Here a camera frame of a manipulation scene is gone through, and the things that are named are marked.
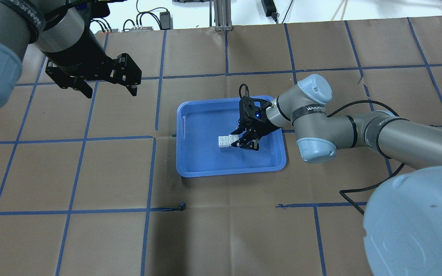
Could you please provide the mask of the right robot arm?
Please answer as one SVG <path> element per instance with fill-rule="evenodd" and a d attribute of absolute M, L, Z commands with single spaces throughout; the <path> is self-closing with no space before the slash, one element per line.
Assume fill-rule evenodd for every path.
<path fill-rule="evenodd" d="M 290 123 L 303 161 L 335 159 L 338 150 L 367 147 L 400 162 L 393 175 L 371 186 L 362 209 L 366 258 L 375 276 L 442 276 L 442 129 L 400 117 L 387 105 L 360 115 L 327 114 L 327 80 L 312 74 L 270 101 L 239 86 L 240 118 L 233 147 L 259 149 L 259 140 Z"/>

